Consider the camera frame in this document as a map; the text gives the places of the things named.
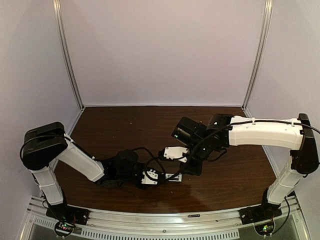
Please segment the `white remote control body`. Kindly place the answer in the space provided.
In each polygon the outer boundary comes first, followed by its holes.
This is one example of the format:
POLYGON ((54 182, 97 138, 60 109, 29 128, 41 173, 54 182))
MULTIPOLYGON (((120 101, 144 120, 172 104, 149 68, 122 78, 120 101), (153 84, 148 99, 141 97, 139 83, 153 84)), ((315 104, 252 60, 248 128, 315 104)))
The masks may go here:
POLYGON ((182 174, 181 173, 179 175, 176 175, 175 177, 172 177, 173 175, 174 175, 173 173, 167 173, 165 175, 165 178, 169 179, 169 180, 171 180, 171 179, 181 179, 181 182, 182 182, 182 174))

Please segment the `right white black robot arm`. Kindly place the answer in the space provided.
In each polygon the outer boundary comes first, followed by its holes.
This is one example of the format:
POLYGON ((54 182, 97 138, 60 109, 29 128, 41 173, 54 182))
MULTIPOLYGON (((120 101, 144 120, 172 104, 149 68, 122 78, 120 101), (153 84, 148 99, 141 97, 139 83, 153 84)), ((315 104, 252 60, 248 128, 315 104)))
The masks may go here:
POLYGON ((261 204, 240 210, 241 219, 250 223, 279 216, 283 199, 302 178, 318 169, 320 163, 315 131, 305 113, 284 120, 215 114, 207 125, 183 117, 171 135, 184 146, 166 147, 164 157, 180 161, 181 173, 199 176, 203 162, 212 152, 224 151, 230 146, 256 145, 289 149, 285 167, 263 192, 261 204))

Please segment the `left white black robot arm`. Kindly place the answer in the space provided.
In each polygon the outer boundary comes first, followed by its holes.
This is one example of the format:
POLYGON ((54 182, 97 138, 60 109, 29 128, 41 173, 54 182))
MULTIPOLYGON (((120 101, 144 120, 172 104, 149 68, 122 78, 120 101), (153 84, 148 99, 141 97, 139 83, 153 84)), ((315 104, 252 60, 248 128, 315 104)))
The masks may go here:
POLYGON ((120 187, 129 182, 143 189, 147 185, 162 183, 166 177, 165 171, 158 172, 139 162, 134 149, 125 149, 104 160, 90 155, 65 132, 61 122, 28 130, 19 156, 42 190, 49 214, 62 222, 78 219, 79 214, 67 204, 63 189, 50 166, 53 160, 67 164, 102 187, 120 187))

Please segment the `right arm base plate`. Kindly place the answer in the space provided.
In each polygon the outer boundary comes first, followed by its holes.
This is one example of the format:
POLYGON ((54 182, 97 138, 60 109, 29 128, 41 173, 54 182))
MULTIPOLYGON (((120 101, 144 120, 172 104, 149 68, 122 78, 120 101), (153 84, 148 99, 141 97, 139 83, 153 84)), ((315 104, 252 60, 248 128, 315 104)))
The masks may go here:
POLYGON ((279 208, 273 209, 262 205, 242 208, 238 212, 243 225, 271 220, 282 215, 282 211, 279 208))

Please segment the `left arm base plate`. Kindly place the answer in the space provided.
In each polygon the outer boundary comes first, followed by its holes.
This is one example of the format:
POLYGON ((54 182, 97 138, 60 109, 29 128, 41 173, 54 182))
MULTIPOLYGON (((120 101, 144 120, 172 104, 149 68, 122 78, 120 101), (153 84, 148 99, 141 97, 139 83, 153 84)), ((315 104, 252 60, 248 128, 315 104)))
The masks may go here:
POLYGON ((46 216, 61 222, 86 225, 90 211, 85 208, 78 208, 69 205, 50 205, 46 211, 46 216))

